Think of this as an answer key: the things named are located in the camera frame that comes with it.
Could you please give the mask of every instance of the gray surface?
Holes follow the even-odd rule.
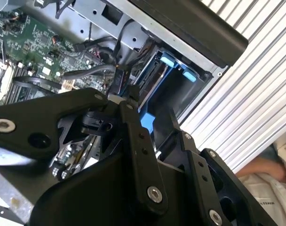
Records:
[[[0,198],[25,223],[36,201],[56,183],[50,171],[39,176],[25,175],[0,166]]]
[[[178,52],[183,54],[185,57],[196,63],[204,70],[214,72],[218,68],[218,66],[216,66],[213,62],[200,54],[193,47],[185,43],[179,37],[171,33],[167,28],[160,25],[150,16],[139,10],[129,1],[108,0],[108,2],[123,11],[125,14],[129,15],[135,21],[144,26],[144,28],[155,34],[157,37],[162,39],[168,45],[176,49]]]
[[[100,0],[77,0],[72,9],[87,18],[99,28],[103,29],[109,35],[118,38],[124,24],[130,19],[130,17],[123,14],[119,23],[115,25],[102,16],[105,6],[106,4]],[[121,41],[131,49],[141,49],[147,39],[148,35],[141,30],[141,25],[138,23],[132,23],[125,28]]]
[[[11,11],[23,6],[27,0],[0,0],[0,11]]]

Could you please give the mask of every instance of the cable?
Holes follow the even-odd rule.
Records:
[[[90,22],[90,26],[89,26],[89,29],[88,29],[88,40],[89,40],[89,41],[91,41],[92,25],[93,25],[93,23]]]
[[[128,20],[128,21],[124,24],[123,28],[121,29],[120,34],[119,34],[118,39],[117,39],[117,42],[116,42],[116,45],[115,45],[115,48],[114,48],[114,51],[113,51],[113,54],[112,54],[112,57],[113,57],[114,59],[117,59],[117,55],[118,55],[118,53],[119,53],[119,51],[120,51],[120,49],[121,49],[121,40],[122,40],[122,36],[123,36],[123,32],[124,32],[125,28],[126,28],[127,26],[129,26],[129,25],[130,25],[131,23],[133,23],[133,22],[134,22],[133,19]]]
[[[0,20],[17,20],[19,18],[19,16],[15,16],[15,17],[1,17],[0,16]]]
[[[54,81],[51,81],[51,80],[48,80],[48,79],[39,78],[39,77],[21,76],[21,77],[13,78],[13,81],[38,82],[40,84],[49,85],[49,86],[51,86],[53,88],[56,88],[56,89],[61,89],[62,88],[62,85],[57,83],[57,82],[54,82]]]
[[[94,41],[85,41],[82,43],[74,44],[73,48],[74,48],[74,51],[78,53],[78,52],[82,52],[84,50],[90,49],[94,47],[95,45],[98,45],[99,43],[106,42],[106,41],[115,41],[115,40],[116,39],[112,36],[103,37],[103,38],[96,39]]]
[[[103,71],[114,72],[116,71],[116,67],[114,65],[99,65],[88,70],[77,70],[77,71],[66,72],[63,74],[63,79],[64,80],[80,79],[82,77],[94,75],[95,73],[100,73]]]
[[[69,5],[73,5],[76,0],[67,0],[67,2],[63,5],[63,7],[59,8],[59,4],[56,5],[56,14],[55,19],[59,19],[60,15],[63,13],[63,11],[68,8]]]
[[[55,94],[54,92],[48,90],[48,89],[44,89],[40,86],[31,84],[29,82],[39,82],[41,84],[46,84],[49,85],[51,87],[54,87],[56,89],[61,89],[62,85],[47,79],[43,79],[43,78],[37,78],[37,77],[30,77],[30,76],[22,76],[22,77],[15,77],[12,79],[13,84],[20,86],[20,87],[25,87],[25,88],[29,88],[29,89],[36,89],[39,92],[42,92],[44,95],[46,96],[50,96]]]
[[[2,49],[3,64],[5,64],[5,62],[6,62],[6,47],[5,47],[4,40],[2,40],[2,42],[1,42],[1,49]]]

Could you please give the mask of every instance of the sheet metal panel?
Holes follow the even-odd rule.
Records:
[[[249,39],[182,129],[237,172],[286,131],[286,0],[204,0]]]

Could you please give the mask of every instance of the screw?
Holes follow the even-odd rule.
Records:
[[[102,96],[100,96],[99,94],[95,94],[95,97],[99,100],[102,100]]]
[[[133,109],[132,105],[126,105],[129,109]]]
[[[148,197],[155,203],[160,203],[163,200],[161,191],[154,186],[150,186],[147,189]]]
[[[189,139],[189,140],[192,139],[192,137],[191,137],[188,133],[185,134],[185,137],[186,137],[187,139]]]
[[[219,216],[219,214],[215,210],[210,210],[209,215],[211,220],[217,225],[222,226],[222,218]]]
[[[212,151],[210,151],[209,154],[210,154],[213,158],[216,157],[216,154],[215,154],[214,152],[212,152]]]
[[[8,119],[0,119],[0,133],[10,133],[16,129],[16,125]]]

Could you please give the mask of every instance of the blue drive bracket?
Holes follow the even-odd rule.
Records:
[[[191,82],[195,82],[197,77],[196,73],[188,68],[183,71],[183,76],[185,76]]]
[[[169,55],[168,53],[164,52],[160,60],[167,64],[169,67],[174,67],[177,63],[173,56]]]

